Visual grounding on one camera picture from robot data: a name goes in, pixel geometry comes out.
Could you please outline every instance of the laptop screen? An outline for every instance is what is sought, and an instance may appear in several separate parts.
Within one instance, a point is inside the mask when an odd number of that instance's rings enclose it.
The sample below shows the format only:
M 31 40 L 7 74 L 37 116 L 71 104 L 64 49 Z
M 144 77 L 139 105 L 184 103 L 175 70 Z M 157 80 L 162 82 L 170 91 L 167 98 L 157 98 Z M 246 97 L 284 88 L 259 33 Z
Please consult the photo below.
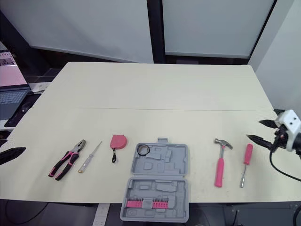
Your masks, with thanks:
M 18 65 L 9 51 L 0 53 L 0 88 L 27 85 Z

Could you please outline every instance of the pink hammer handle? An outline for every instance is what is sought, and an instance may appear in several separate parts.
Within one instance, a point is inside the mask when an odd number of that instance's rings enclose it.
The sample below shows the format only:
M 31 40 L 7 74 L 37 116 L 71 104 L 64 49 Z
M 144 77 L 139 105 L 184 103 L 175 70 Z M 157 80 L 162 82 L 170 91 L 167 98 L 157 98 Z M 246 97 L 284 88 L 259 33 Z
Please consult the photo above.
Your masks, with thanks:
M 216 177 L 214 185 L 222 187 L 222 174 L 224 173 L 224 159 L 219 158 L 217 162 Z

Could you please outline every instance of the screwdriver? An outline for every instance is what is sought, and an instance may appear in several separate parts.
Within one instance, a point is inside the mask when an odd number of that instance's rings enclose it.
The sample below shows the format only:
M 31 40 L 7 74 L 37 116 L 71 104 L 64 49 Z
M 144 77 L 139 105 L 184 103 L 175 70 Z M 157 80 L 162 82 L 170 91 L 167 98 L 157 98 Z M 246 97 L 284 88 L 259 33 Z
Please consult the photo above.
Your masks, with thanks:
M 89 162 L 91 161 L 91 159 L 93 158 L 96 150 L 98 149 L 99 145 L 96 146 L 96 148 L 94 149 L 94 151 L 87 157 L 87 159 L 85 160 L 84 164 L 81 166 L 81 168 L 78 170 L 78 173 L 83 173 L 86 169 L 86 167 L 88 166 Z
M 245 153 L 245 170 L 243 173 L 243 176 L 240 180 L 240 187 L 243 188 L 244 187 L 244 182 L 245 182 L 245 175 L 246 175 L 246 166 L 250 164 L 251 161 L 251 157 L 252 157 L 252 151 L 253 151 L 253 145 L 252 144 L 248 144 L 246 146 L 246 153 Z

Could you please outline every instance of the hammer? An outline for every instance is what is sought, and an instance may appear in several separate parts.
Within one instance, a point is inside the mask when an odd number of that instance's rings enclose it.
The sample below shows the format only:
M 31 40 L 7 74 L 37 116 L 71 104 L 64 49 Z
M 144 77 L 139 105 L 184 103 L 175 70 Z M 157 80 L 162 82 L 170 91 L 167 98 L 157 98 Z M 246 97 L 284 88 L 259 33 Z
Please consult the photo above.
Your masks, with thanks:
M 227 141 L 225 140 L 219 140 L 219 139 L 215 139 L 214 142 L 216 144 L 220 144 L 221 145 L 221 153 L 220 153 L 220 158 L 217 162 L 217 170 L 216 170 L 216 177 L 215 177 L 215 183 L 214 185 L 217 187 L 222 187 L 222 174 L 224 172 L 224 151 L 225 151 L 225 147 L 227 146 L 230 149 L 233 149 L 232 145 L 229 144 Z

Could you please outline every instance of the gray plastic tool case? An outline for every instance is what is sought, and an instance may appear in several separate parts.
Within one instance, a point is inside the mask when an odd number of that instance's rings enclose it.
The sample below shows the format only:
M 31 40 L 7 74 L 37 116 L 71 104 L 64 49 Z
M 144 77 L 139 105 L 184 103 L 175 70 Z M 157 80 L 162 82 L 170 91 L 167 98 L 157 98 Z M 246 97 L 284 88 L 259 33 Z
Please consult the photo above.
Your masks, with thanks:
M 150 152 L 140 156 L 137 149 L 147 145 Z M 158 143 L 139 143 L 136 146 L 132 173 L 128 180 L 120 212 L 124 221 L 181 222 L 189 218 L 187 174 L 188 148 L 186 145 L 168 144 L 167 138 Z M 128 208 L 127 201 L 142 201 L 141 208 Z M 168 203 L 168 209 L 154 209 L 153 201 Z

